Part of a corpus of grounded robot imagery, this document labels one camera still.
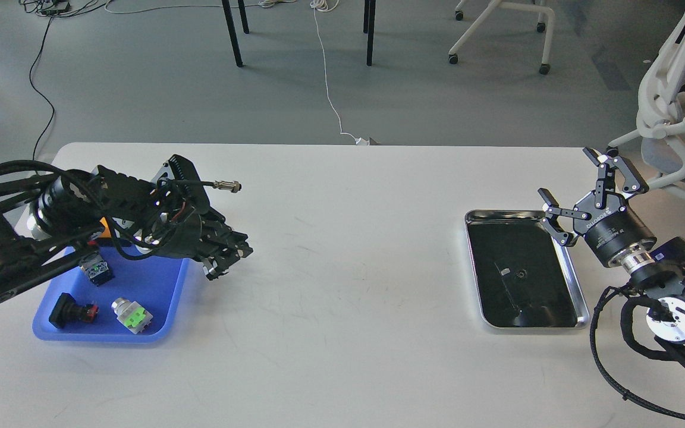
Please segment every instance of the metal tray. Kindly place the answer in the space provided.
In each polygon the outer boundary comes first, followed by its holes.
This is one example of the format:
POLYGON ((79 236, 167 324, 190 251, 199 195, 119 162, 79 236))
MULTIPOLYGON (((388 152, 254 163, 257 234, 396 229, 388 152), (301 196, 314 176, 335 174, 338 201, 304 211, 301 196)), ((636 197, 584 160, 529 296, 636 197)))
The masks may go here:
POLYGON ((465 217, 483 320, 498 331, 583 328, 589 319, 573 261, 538 223, 543 211, 478 209, 465 217))

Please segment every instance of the blue tray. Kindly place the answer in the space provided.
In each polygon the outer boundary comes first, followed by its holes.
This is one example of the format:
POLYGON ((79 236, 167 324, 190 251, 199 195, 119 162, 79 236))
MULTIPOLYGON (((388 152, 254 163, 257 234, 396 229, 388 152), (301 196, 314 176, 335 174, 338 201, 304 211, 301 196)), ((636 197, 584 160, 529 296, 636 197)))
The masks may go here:
MULTIPOLYGON (((138 254, 134 247, 125 249, 130 254, 138 254)), ((131 261, 122 258, 112 247, 102 247, 100 254, 111 267, 115 278, 97 287, 89 282, 80 268, 74 268, 52 279, 33 317, 32 328, 37 338, 42 341, 148 344, 163 338, 171 330, 188 259, 150 257, 131 261), (73 295, 81 306, 97 304, 99 311, 95 321, 71 322, 62 329, 51 325, 49 315, 63 292, 73 295), (131 333, 118 322, 111 304, 119 297, 136 300, 152 313, 152 323, 144 331, 131 333)))

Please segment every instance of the concrete floor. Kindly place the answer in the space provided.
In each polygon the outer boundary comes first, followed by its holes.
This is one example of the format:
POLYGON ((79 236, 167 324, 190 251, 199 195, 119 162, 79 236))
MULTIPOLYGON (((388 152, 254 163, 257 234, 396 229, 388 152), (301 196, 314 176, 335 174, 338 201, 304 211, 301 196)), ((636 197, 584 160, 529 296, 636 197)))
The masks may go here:
MULTIPOLYGON (((543 35, 527 12, 495 12, 459 52, 460 62, 448 64, 448 49, 483 11, 482 1, 464 8, 463 22, 454 19, 454 2, 379 2, 367 67, 362 3, 341 0, 318 14, 329 92, 345 132, 382 144, 598 149, 635 127, 645 60, 684 7, 551 1, 557 27, 552 70, 543 76, 543 35)), ((109 8, 172 4, 117 0, 109 8)), ((251 33, 238 33, 244 68, 234 65, 220 8, 100 9, 55 19, 34 82, 57 113, 37 157, 49 162, 72 141, 352 144, 338 135, 326 99, 307 2, 251 7, 247 15, 251 33)), ((30 158, 49 119, 28 82, 48 21, 0 0, 0 162, 30 158)), ((685 237, 685 202, 654 192, 633 206, 660 241, 685 237)))

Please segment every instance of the power cord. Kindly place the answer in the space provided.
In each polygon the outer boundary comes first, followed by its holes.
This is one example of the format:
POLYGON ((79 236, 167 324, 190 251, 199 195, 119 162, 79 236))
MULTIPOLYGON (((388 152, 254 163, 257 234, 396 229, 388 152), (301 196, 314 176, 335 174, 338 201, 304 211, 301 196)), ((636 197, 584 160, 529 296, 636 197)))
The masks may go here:
POLYGON ((329 97, 329 78, 327 77, 327 73, 326 73, 326 50, 324 49, 324 42, 321 41, 321 32, 319 30, 319 20, 316 19, 316 11, 320 11, 320 12, 332 11, 332 10, 334 10, 334 8, 337 7, 337 5, 339 3, 340 3, 340 0, 338 0, 337 3, 335 3, 335 5, 332 6, 332 8, 330 8, 329 5, 327 5, 326 0, 312 0, 312 2, 310 3, 310 7, 313 9, 313 22, 316 23, 316 35, 319 38, 319 44, 321 45, 321 55, 324 59, 324 85, 326 86, 326 100, 329 101, 329 106, 331 106, 332 111, 334 111, 335 116, 337 116, 337 123, 340 125, 340 135, 341 136, 350 136, 350 138, 353 139, 355 144, 359 144, 364 140, 360 139, 360 138, 356 138, 356 136, 354 136, 351 133, 343 132, 343 120, 340 119, 340 114, 337 113, 337 109, 335 109, 335 105, 332 103, 332 98, 329 97))
POLYGON ((41 95, 41 98, 43 98, 46 101, 46 103, 48 103, 49 107, 52 109, 52 114, 49 116, 49 122, 46 123, 44 130, 41 131, 39 138, 36 139, 36 144, 33 145, 33 153, 30 155, 30 158, 34 161, 36 160, 36 148, 38 148, 39 146, 39 141, 41 141, 41 137, 44 136, 46 130, 48 130, 49 126, 52 125, 52 120, 54 120, 55 118, 55 106, 52 104, 52 101, 50 101, 49 98, 46 97, 46 95, 42 94, 41 90, 36 89, 36 85, 33 84, 33 70, 36 68, 36 63, 39 62, 41 54, 44 52, 44 43, 46 42, 46 35, 49 33, 49 27, 52 26, 53 20, 54 17, 50 17, 49 22, 46 23, 46 30, 44 30, 44 37, 41 38, 41 47, 39 48, 39 53, 36 55, 36 59, 33 60, 33 64, 30 65, 30 70, 28 70, 28 81, 30 82, 30 87, 32 87, 33 90, 35 90, 36 93, 38 93, 38 95, 41 95))
POLYGON ((337 0, 334 6, 329 7, 329 5, 326 3, 326 0, 310 0, 310 7, 312 7, 314 11, 320 12, 331 12, 335 10, 339 4, 340 0, 337 0))
MULTIPOLYGON (((107 2, 104 4, 104 10, 108 11, 111 14, 141 14, 142 12, 149 12, 149 11, 158 11, 161 9, 176 9, 176 8, 223 8, 221 5, 173 5, 173 6, 158 6, 156 8, 149 8, 149 9, 142 9, 139 11, 111 11, 109 8, 107 8, 107 5, 112 3, 113 0, 107 0, 107 2)), ((264 9, 268 9, 271 7, 274 7, 274 5, 277 5, 278 3, 295 3, 297 0, 261 0, 261 2, 256 3, 255 5, 245 5, 246 8, 254 8, 256 6, 259 6, 264 9)))

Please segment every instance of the table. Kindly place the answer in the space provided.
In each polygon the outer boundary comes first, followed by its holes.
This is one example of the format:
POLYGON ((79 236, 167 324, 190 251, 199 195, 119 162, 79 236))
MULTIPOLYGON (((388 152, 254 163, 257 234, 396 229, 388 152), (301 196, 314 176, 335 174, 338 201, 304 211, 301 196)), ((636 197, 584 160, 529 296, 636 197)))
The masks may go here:
MULTIPOLYGON (((0 426, 685 426, 623 402, 586 330, 479 319, 464 214, 540 209, 541 186, 574 203, 596 177, 579 149, 74 143, 54 163, 149 179, 173 153, 242 182, 209 195, 255 253, 215 282, 192 263, 149 346, 39 341, 46 285, 0 304, 0 426)), ((590 306, 627 278, 571 255, 590 306)), ((618 313, 600 325, 605 365, 685 411, 685 371, 631 352, 618 313)))

